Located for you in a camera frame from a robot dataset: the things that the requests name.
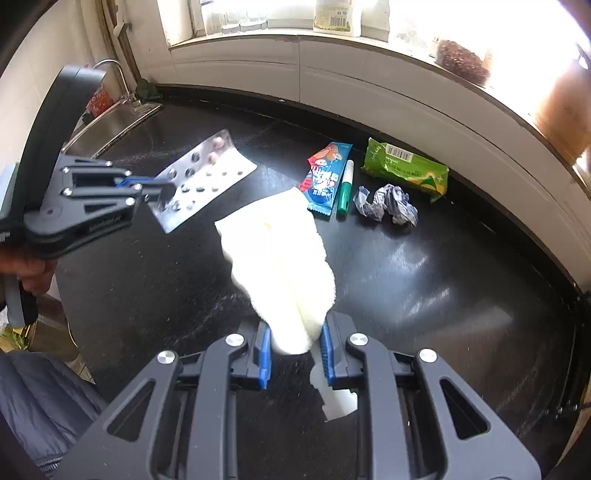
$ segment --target stainless steel sink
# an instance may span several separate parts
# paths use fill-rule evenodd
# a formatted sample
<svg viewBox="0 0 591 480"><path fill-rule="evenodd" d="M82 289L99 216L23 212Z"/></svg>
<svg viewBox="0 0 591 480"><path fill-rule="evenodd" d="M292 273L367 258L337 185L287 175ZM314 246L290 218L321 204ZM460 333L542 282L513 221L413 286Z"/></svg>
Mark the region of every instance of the stainless steel sink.
<svg viewBox="0 0 591 480"><path fill-rule="evenodd" d="M61 151L68 155L98 157L161 107L159 103L122 99L75 134Z"/></svg>

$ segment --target kitchen counter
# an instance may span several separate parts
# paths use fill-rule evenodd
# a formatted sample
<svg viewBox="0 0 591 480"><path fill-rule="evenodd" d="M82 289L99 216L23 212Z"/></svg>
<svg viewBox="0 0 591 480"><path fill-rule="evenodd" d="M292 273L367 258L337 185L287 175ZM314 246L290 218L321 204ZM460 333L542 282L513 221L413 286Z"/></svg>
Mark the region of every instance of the kitchen counter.
<svg viewBox="0 0 591 480"><path fill-rule="evenodd" d="M329 141L310 129L209 102L166 104L101 158L155 175L227 128L257 170L165 235L147 207L131 228L61 259L70 327L101 393L118 391L164 348L205 349L253 314L230 279L214 221L298 185L307 158ZM384 181L361 173L353 191ZM573 423L554 421L574 321L551 284L502 236L449 198L408 191L415 229L375 223L354 206L346 220L317 217L336 277L335 310L388 348L437 351L494 408L547 471ZM314 265L310 288L314 289ZM354 478L355 415L324 422L308 355L275 356L269 389L238 396L243 479Z"/></svg>

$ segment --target person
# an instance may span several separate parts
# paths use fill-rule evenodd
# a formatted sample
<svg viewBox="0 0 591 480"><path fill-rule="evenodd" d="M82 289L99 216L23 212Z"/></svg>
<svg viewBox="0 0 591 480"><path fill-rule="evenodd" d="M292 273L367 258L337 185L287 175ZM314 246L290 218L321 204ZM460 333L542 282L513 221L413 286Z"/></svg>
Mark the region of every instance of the person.
<svg viewBox="0 0 591 480"><path fill-rule="evenodd" d="M36 297L49 290L56 265L56 260L40 260L22 248L0 248L0 274L16 275ZM5 306L2 285L0 307ZM50 355L0 350L2 477L51 477L106 405L92 384Z"/></svg>

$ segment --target white towel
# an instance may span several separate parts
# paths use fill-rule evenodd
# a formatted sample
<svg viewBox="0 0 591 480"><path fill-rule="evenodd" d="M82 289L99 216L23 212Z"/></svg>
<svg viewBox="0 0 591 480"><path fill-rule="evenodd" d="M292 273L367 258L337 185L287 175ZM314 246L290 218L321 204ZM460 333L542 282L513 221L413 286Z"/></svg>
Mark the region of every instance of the white towel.
<svg viewBox="0 0 591 480"><path fill-rule="evenodd" d="M310 350L335 302L335 276L307 207L292 188L215 223L232 281L271 328L273 350L288 355Z"/></svg>

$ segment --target blue gripper pad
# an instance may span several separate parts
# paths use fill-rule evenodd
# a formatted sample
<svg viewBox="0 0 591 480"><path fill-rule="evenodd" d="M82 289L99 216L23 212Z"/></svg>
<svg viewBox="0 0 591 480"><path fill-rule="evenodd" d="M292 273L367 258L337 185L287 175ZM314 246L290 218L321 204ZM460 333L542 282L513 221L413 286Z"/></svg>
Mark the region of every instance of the blue gripper pad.
<svg viewBox="0 0 591 480"><path fill-rule="evenodd" d="M323 323L322 331L320 332L320 353L322 354L324 376L328 384L332 386L335 381L335 360L333 357L333 345L330 339L329 326L326 322Z"/></svg>
<svg viewBox="0 0 591 480"><path fill-rule="evenodd" d="M271 378L271 329L267 326L262 337L261 353L259 357L259 386L267 389L267 382Z"/></svg>

